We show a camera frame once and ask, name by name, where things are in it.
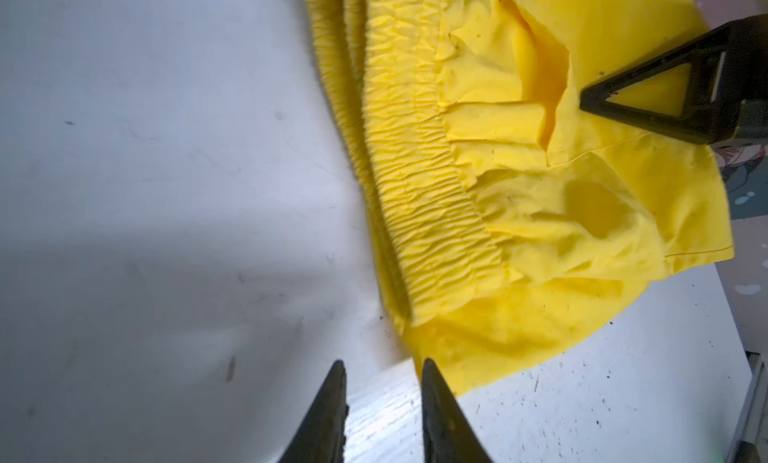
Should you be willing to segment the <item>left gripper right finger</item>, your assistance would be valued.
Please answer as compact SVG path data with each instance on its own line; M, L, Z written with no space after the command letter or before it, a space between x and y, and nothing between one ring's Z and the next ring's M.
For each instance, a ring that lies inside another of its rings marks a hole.
M491 462L431 358L423 364L421 408L425 462Z

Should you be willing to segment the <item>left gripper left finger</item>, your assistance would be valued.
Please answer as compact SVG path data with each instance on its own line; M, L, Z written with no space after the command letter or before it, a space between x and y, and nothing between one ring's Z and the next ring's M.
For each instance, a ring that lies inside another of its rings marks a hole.
M279 462L343 462L348 413L346 369L336 360Z

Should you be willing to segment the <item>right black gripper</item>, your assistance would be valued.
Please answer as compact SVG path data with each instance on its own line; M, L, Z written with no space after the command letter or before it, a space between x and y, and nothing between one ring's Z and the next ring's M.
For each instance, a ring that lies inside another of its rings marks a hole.
M717 148L767 141L767 15L731 21L585 88L580 109Z

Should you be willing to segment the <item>yellow shorts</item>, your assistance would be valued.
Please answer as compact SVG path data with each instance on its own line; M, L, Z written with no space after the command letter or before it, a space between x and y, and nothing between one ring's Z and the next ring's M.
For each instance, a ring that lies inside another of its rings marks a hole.
M463 394L734 253L713 151L586 112L694 0L305 0L386 311Z

